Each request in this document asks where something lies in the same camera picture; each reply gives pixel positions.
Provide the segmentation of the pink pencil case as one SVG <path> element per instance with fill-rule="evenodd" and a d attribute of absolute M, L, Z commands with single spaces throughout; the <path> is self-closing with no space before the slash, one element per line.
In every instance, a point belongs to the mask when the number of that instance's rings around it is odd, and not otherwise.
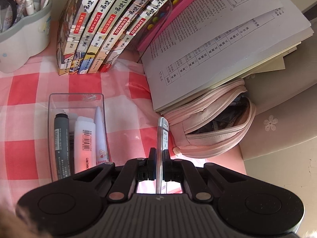
<path fill-rule="evenodd" d="M 243 79 L 223 84 L 166 112 L 176 155 L 209 158 L 235 147 L 247 134 L 256 106 Z"/>

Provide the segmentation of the cream spine comic book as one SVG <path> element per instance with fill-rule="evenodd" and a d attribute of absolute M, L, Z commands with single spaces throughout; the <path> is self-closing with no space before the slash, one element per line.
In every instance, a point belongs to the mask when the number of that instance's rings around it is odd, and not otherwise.
<path fill-rule="evenodd" d="M 92 38 L 88 50 L 85 52 L 85 56 L 81 58 L 80 64 L 78 65 L 78 74 L 86 74 L 92 61 L 94 60 L 99 48 L 104 42 L 106 36 L 111 31 L 111 28 L 118 20 L 119 16 L 131 3 L 132 0 L 116 0 L 114 5 L 111 6 L 110 10 L 104 17 L 101 25 L 99 26 L 96 34 Z"/>

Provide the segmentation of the red checkered tablecloth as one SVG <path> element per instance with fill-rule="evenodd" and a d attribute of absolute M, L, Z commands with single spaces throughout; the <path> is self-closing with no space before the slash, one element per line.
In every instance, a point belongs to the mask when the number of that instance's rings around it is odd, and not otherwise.
<path fill-rule="evenodd" d="M 1 74 L 1 204 L 14 209 L 31 189 L 51 181 L 48 101 L 52 93 L 102 93 L 111 160 L 123 165 L 147 157 L 156 146 L 158 116 L 138 56 L 124 51 L 106 73 L 63 75 L 56 71 L 58 24 L 50 43 L 13 73 Z"/>

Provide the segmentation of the clear plastic organizer box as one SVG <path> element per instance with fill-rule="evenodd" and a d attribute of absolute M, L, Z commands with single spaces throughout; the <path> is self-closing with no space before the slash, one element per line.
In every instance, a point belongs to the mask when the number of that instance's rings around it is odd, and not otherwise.
<path fill-rule="evenodd" d="M 110 161 L 101 93 L 52 93 L 48 100 L 51 180 Z"/>

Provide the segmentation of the pink abacus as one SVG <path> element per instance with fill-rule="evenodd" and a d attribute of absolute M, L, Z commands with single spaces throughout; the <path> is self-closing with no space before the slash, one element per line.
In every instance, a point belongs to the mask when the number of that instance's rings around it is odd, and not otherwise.
<path fill-rule="evenodd" d="M 152 41 L 194 0 L 169 0 L 138 33 L 137 51 L 144 52 Z"/>

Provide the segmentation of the grey white pen holder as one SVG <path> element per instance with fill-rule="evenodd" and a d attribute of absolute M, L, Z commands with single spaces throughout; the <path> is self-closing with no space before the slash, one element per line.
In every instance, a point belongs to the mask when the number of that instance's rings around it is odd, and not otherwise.
<path fill-rule="evenodd" d="M 1 33 L 1 72 L 12 73 L 50 43 L 52 1 Z"/>

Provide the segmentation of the purple cartoon pen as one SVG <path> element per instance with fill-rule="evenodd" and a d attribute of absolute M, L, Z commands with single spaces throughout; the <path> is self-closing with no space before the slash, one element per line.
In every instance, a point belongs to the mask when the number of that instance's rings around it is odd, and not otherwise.
<path fill-rule="evenodd" d="M 99 106 L 96 107 L 94 122 L 96 125 L 96 165 L 99 165 L 109 161 L 104 119 L 102 110 Z"/>

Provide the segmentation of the black magnifying glass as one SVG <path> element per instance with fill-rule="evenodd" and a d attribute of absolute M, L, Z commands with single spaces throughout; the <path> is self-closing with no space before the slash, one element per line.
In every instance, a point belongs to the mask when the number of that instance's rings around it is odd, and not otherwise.
<path fill-rule="evenodd" d="M 17 18 L 17 5 L 14 0 L 0 0 L 1 33 L 12 27 Z"/>

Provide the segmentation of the black grey marker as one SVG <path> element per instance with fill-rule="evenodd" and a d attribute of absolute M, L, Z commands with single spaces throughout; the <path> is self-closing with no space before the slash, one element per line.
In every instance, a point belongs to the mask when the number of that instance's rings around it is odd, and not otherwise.
<path fill-rule="evenodd" d="M 58 179 L 74 173 L 74 156 L 70 145 L 70 123 L 66 113 L 58 113 L 54 118 L 54 154 Z"/>

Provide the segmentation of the white spine comic book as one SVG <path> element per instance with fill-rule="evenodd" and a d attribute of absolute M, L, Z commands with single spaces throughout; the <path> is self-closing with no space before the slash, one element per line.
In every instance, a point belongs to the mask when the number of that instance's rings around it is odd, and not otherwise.
<path fill-rule="evenodd" d="M 98 71 L 103 64 L 111 64 L 112 60 L 119 54 L 119 49 L 124 48 L 167 1 L 168 0 L 149 0 L 146 6 L 142 8 L 136 16 L 124 15 L 119 25 L 107 36 L 89 72 Z"/>

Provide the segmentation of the orange cap pink highlighter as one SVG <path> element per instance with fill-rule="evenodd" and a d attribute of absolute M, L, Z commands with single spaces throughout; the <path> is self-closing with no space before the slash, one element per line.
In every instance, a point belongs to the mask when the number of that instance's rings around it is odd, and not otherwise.
<path fill-rule="evenodd" d="M 79 116 L 74 132 L 74 171 L 96 166 L 96 125 L 92 118 Z"/>

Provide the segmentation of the pink spine comic book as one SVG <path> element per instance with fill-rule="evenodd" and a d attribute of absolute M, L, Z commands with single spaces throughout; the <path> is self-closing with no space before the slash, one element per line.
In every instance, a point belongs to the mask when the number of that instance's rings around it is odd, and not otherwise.
<path fill-rule="evenodd" d="M 59 21 L 57 73 L 68 74 L 81 36 L 99 0 L 68 0 Z"/>

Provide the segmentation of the pink tube pen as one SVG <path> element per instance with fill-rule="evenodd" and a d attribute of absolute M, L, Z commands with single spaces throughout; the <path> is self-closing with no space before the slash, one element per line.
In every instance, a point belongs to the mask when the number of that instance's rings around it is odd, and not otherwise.
<path fill-rule="evenodd" d="M 69 149 L 70 154 L 74 153 L 74 132 L 75 132 L 75 123 L 77 121 L 78 115 L 76 113 L 69 113 Z"/>

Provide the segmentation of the stack of printed papers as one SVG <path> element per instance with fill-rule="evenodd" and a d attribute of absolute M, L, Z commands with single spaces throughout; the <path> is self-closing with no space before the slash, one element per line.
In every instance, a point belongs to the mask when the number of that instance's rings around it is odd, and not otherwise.
<path fill-rule="evenodd" d="M 142 55 L 153 109 L 234 79 L 312 34 L 290 0 L 194 0 Z"/>

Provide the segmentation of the striped spine comic book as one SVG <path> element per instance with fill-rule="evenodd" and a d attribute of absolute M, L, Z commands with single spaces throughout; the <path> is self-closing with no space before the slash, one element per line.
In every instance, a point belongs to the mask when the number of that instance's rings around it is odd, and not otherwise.
<path fill-rule="evenodd" d="M 151 0 L 116 0 L 95 34 L 79 74 L 96 73 L 122 32 Z"/>

